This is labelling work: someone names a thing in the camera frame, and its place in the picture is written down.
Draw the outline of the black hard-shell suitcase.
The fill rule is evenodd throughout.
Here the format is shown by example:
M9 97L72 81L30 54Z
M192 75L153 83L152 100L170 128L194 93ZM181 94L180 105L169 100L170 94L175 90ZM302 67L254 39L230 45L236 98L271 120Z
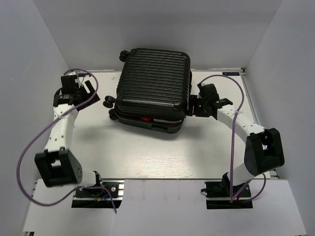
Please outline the black hard-shell suitcase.
M177 133L187 116L191 92L190 57L179 51L135 48L124 63L116 96L103 101L111 120L148 130ZM141 117L152 118L151 121Z

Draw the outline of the magenta garment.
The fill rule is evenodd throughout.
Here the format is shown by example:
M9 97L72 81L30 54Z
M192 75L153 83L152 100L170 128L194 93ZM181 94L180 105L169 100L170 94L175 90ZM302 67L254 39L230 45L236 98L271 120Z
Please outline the magenta garment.
M144 121L151 121L152 118L144 118L144 117L141 117L141 120L144 120Z

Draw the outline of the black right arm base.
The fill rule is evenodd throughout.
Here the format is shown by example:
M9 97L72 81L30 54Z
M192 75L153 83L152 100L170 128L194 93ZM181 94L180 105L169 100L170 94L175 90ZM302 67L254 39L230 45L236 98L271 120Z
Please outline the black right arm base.
M233 201L230 200L229 186L225 189L220 181L205 182L205 187L200 192L206 197L208 210L253 208L252 200L249 201L252 195L248 185Z

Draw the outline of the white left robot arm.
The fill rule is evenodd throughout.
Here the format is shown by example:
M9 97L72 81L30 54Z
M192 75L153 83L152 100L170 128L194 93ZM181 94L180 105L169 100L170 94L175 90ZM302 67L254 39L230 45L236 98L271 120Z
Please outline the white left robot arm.
M103 193L104 184L97 171L86 171L71 151L75 120L80 110L98 102L90 81L80 81L71 71L61 77L62 86L53 101L54 125L42 153L35 155L37 169L47 187L82 186L93 196Z

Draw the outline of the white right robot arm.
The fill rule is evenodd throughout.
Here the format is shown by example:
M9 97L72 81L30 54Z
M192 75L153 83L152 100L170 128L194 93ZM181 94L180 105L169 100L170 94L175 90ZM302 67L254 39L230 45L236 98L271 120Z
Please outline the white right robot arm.
M199 94L189 98L189 115L213 117L245 143L244 161L222 176L222 189L234 196L254 177L284 165L280 133L258 125L239 112L227 98L220 99L214 84L198 84Z

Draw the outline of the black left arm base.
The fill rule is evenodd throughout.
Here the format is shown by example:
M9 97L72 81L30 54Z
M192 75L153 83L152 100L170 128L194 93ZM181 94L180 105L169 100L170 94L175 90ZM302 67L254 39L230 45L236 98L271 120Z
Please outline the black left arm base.
M123 180L103 180L102 185L106 188L113 201L111 201L109 194L104 189L79 189L76 190L72 198L72 208L108 208L113 209L112 202L116 209L122 203L124 195L124 181Z

